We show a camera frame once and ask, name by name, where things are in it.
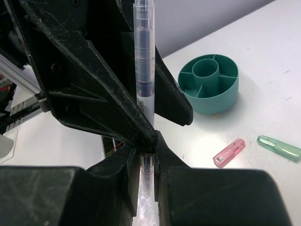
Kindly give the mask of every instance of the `white desk surface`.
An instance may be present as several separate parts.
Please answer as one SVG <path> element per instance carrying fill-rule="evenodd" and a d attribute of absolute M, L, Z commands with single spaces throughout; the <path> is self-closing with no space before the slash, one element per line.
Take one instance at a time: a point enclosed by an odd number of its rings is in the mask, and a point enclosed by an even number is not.
<path fill-rule="evenodd" d="M 84 169 L 104 159 L 100 135 L 63 126 L 51 112 L 40 113 L 4 135 L 17 132 L 13 158 L 16 166 L 78 166 Z"/>
<path fill-rule="evenodd" d="M 258 146 L 256 138 L 266 135 L 301 147 L 300 9 L 300 0 L 277 0 L 166 57 L 175 79 L 198 56 L 217 53 L 232 58 L 239 67 L 239 95 L 224 113 L 194 113 L 190 126 L 155 117 L 155 129 L 167 145 L 195 168 L 216 168 L 212 158 L 235 139 L 244 139 L 246 148 L 225 168 L 268 172 L 296 226 L 301 225 L 301 162 Z"/>

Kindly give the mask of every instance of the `pen cap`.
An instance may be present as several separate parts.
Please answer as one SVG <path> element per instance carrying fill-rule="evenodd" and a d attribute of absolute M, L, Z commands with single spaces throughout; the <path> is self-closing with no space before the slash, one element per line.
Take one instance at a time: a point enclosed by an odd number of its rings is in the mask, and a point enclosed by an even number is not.
<path fill-rule="evenodd" d="M 260 146 L 294 162 L 298 162 L 301 159 L 301 149 L 292 145 L 283 143 L 281 141 L 266 136 L 259 136 L 257 138 L 257 143 Z"/>

